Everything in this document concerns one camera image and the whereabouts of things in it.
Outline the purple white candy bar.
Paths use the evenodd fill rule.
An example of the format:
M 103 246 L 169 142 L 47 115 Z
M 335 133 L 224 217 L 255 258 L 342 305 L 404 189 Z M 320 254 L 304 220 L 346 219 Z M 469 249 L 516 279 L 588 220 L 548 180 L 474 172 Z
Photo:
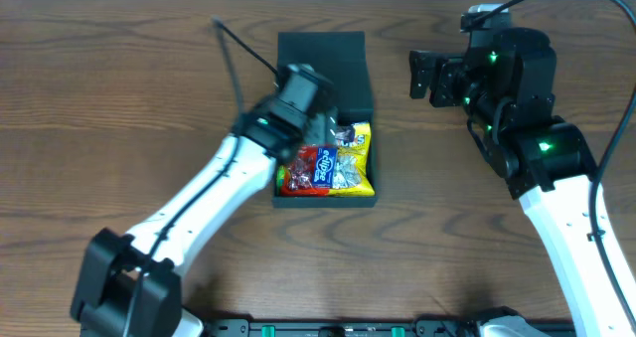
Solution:
M 339 126 L 335 133 L 335 141 L 338 146 L 350 146 L 356 140 L 356 131 L 353 125 Z

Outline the blue Eclipse mint pack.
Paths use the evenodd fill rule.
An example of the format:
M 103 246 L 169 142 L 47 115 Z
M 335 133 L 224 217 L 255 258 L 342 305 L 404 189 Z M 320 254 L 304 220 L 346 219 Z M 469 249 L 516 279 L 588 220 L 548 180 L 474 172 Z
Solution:
M 314 187 L 331 188 L 333 186 L 337 155 L 338 149 L 336 147 L 319 147 L 317 149 L 312 179 Z

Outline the dark green gift box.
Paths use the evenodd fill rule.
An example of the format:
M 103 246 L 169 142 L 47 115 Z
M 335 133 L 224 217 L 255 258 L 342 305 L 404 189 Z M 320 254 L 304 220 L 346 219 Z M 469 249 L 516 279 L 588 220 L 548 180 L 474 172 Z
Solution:
M 373 208 L 379 195 L 374 132 L 374 98 L 366 60 L 365 34 L 358 32 L 280 32 L 277 66 L 308 64 L 332 85 L 331 105 L 338 109 L 338 125 L 366 121 L 372 141 L 366 166 L 373 197 L 284 197 L 273 188 L 272 205 L 278 209 Z

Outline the red candy bag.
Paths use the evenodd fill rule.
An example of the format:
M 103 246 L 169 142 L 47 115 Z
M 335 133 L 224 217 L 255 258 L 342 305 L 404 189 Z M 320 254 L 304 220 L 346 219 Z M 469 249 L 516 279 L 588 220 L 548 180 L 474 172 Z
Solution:
M 329 193 L 328 188 L 312 185 L 317 146 L 302 146 L 296 157 L 286 165 L 285 184 L 277 194 L 285 197 L 322 197 Z

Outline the yellow candy bag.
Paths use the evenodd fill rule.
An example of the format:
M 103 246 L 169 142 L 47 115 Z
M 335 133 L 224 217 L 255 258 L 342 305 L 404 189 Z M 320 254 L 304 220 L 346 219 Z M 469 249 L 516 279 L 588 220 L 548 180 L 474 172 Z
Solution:
M 352 123 L 356 140 L 350 146 L 337 146 L 337 163 L 330 196 L 372 197 L 375 190 L 367 176 L 367 163 L 372 141 L 371 125 L 367 121 Z

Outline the Haribo gummy candy bag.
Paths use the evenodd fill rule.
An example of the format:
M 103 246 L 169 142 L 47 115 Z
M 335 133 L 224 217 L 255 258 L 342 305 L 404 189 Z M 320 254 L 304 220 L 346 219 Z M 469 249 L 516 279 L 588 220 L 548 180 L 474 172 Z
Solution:
M 286 177 L 286 168 L 283 165 L 280 165 L 277 169 L 276 178 L 275 178 L 276 192 L 279 192 L 280 189 L 284 186 L 285 177 Z

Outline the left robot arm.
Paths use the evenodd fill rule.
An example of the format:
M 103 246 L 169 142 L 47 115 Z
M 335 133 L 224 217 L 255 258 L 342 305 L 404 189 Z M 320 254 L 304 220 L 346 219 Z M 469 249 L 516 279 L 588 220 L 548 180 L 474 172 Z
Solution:
M 275 168 L 291 160 L 332 83 L 289 65 L 278 91 L 241 114 L 209 163 L 166 205 L 119 235 L 86 247 L 70 315 L 83 336 L 203 336 L 182 302 L 182 280 L 202 248 Z

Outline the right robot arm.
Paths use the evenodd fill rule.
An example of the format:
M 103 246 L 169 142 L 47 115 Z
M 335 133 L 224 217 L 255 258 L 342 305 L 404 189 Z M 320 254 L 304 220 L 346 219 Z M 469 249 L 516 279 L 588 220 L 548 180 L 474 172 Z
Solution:
M 477 30 L 462 55 L 412 51 L 410 96 L 460 107 L 485 162 L 546 248 L 579 336 L 635 333 L 635 278 L 582 132 L 553 113 L 557 54 L 541 31 Z

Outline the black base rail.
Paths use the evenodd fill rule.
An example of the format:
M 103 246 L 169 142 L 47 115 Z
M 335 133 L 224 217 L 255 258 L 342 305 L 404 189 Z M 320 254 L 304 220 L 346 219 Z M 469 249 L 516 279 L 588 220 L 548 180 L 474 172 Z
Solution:
M 400 320 L 253 320 L 229 318 L 204 324 L 205 337 L 478 337 L 576 335 L 567 322 L 529 321 L 506 306 L 466 317 L 421 314 Z

